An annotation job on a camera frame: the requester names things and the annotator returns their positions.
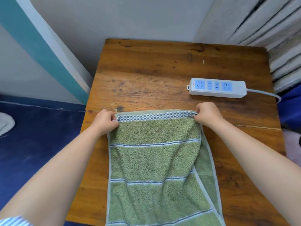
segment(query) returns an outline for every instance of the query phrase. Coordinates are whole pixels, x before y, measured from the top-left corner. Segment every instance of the white wall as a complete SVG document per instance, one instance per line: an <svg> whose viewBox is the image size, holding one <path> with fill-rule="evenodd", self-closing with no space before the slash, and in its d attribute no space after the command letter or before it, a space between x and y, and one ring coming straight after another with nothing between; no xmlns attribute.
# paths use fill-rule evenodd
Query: white wall
<svg viewBox="0 0 301 226"><path fill-rule="evenodd" d="M0 24L0 94L81 104Z"/></svg>
<svg viewBox="0 0 301 226"><path fill-rule="evenodd" d="M30 0L95 74L106 38L189 41L214 0Z"/></svg>

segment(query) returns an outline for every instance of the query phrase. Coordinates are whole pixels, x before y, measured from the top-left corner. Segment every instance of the towel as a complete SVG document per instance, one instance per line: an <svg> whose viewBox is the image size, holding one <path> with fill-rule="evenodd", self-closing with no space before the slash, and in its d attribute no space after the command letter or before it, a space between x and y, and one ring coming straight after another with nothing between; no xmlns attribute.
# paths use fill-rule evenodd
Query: towel
<svg viewBox="0 0 301 226"><path fill-rule="evenodd" d="M116 114L106 225L225 225L211 151L188 110Z"/></svg>

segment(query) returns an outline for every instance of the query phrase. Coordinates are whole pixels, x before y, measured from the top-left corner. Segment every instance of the power cord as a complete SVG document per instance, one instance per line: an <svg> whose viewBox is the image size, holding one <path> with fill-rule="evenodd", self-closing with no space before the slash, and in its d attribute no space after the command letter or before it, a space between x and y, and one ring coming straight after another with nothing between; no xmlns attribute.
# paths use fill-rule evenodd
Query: power cord
<svg viewBox="0 0 301 226"><path fill-rule="evenodd" d="M281 97L278 96L277 94L268 93L268 92L264 92L264 91L256 90L256 89L246 89L246 91L247 91L247 92L253 92L253 93L261 93L261 94L265 94L265 95L269 95L269 96L275 97L275 98L278 99L277 104L278 104L279 102L281 102Z"/></svg>

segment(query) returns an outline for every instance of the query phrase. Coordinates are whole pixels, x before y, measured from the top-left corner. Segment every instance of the striped sleeve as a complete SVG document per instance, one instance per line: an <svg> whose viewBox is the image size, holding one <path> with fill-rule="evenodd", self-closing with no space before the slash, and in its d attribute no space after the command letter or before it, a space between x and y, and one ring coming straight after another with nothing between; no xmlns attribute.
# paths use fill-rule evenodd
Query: striped sleeve
<svg viewBox="0 0 301 226"><path fill-rule="evenodd" d="M0 226L32 226L27 220L24 220L23 217L10 217L0 220Z"/></svg>

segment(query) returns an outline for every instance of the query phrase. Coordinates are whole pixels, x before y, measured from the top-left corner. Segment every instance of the white power strip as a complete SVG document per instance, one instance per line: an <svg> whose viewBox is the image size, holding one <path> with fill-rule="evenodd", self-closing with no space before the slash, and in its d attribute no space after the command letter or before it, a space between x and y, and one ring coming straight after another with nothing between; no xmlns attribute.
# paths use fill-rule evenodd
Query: white power strip
<svg viewBox="0 0 301 226"><path fill-rule="evenodd" d="M242 98L246 96L246 92L254 92L276 97L278 99L277 103L281 101L281 97L276 94L255 89L247 89L246 83L243 81L192 78L187 86L187 90L189 90L189 94L192 95L224 98Z"/></svg>

